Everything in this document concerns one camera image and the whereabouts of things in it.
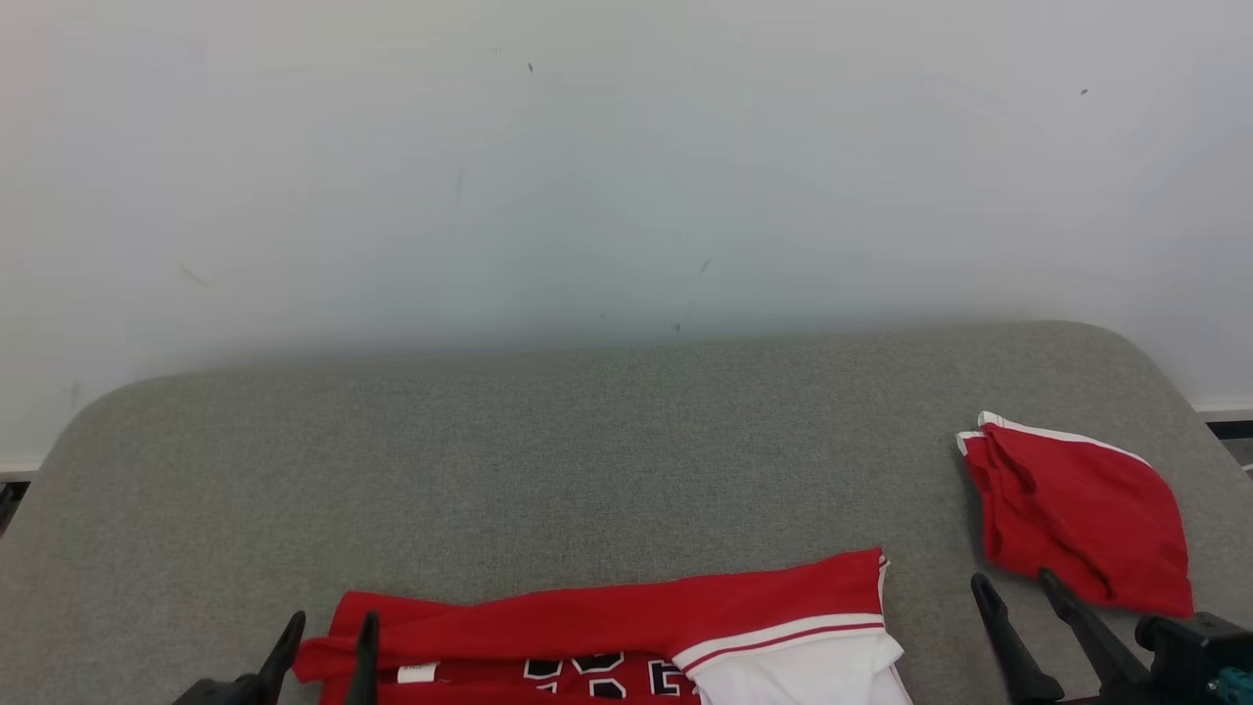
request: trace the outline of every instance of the red jersey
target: red jersey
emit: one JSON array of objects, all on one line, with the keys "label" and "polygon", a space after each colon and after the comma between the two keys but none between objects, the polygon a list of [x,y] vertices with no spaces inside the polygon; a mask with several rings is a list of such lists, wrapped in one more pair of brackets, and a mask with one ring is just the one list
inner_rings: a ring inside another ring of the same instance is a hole
[{"label": "red jersey", "polygon": [[891,669],[900,647],[880,602],[885,567],[871,550],[783,571],[556,590],[472,607],[350,592],[330,634],[302,645],[293,671],[323,681],[321,705],[342,704],[357,632],[375,611],[381,705],[722,705],[730,697],[715,697],[722,691],[774,687],[779,669],[803,671],[782,675],[817,682],[824,705],[902,705]]}]

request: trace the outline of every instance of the white label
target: white label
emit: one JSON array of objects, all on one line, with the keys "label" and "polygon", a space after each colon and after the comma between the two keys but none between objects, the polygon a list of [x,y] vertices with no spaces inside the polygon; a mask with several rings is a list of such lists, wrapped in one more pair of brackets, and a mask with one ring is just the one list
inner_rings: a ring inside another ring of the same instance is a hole
[{"label": "white label", "polygon": [[435,667],[440,662],[405,666],[396,671],[396,682],[435,682]]}]

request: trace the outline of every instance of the printed number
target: printed number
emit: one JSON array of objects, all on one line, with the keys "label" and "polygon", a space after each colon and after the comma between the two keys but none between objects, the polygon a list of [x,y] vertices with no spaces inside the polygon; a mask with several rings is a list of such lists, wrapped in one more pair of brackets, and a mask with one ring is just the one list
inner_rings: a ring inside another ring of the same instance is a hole
[{"label": "printed number", "polygon": [[626,697],[626,689],[614,679],[596,679],[589,681],[588,691],[593,697],[608,697],[610,700],[623,700]]},{"label": "printed number", "polygon": [[528,659],[523,675],[534,680],[551,679],[561,675],[561,661],[544,661],[543,659]]},{"label": "printed number", "polygon": [[580,674],[608,674],[626,660],[621,651],[616,654],[596,654],[595,656],[580,656],[574,660],[574,667]]},{"label": "printed number", "polygon": [[678,695],[679,684],[670,679],[682,672],[678,666],[669,661],[649,661],[648,682],[653,687],[653,695]]},{"label": "printed number", "polygon": [[[574,664],[574,670],[579,674],[608,674],[609,671],[616,669],[626,660],[626,654],[618,651],[616,654],[596,654],[594,656],[580,656],[578,659],[571,659],[570,662]],[[555,679],[561,675],[563,661],[546,661],[544,659],[528,659],[526,666],[523,670],[523,675],[531,680],[548,680]],[[670,682],[668,679],[674,674],[680,672],[669,661],[649,661],[649,679],[653,685],[654,694],[662,695],[678,695],[679,686]],[[538,690],[546,690],[549,692],[556,692],[556,682],[546,682],[535,686]],[[618,682],[618,679],[594,679],[588,681],[588,692],[593,697],[605,697],[609,700],[624,700],[626,697],[626,689],[623,684]]]}]

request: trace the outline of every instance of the gray fabric surface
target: gray fabric surface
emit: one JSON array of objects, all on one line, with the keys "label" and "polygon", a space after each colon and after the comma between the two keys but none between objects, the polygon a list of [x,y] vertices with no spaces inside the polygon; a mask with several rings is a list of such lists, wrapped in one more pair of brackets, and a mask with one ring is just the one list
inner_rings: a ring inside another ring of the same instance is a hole
[{"label": "gray fabric surface", "polygon": [[[883,546],[918,705],[1002,702],[954,448],[991,409],[1138,453],[1199,609],[1253,626],[1253,483],[1138,349],[1020,323],[137,384],[91,406],[0,541],[0,701],[169,702],[259,665],[348,589],[471,604]],[[991,571],[1041,666],[1095,679]],[[1134,616],[1105,614],[1130,644]],[[288,679],[284,702],[315,702]]]}]

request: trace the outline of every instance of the folded red shorts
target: folded red shorts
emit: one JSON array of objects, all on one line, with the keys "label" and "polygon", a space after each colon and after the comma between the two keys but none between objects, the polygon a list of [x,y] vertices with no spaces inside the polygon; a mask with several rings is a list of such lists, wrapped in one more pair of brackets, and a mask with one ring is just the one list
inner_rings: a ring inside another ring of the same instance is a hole
[{"label": "folded red shorts", "polygon": [[1188,545],[1174,495],[1139,456],[984,412],[957,447],[984,503],[992,565],[1048,567],[1094,605],[1193,614]]}]

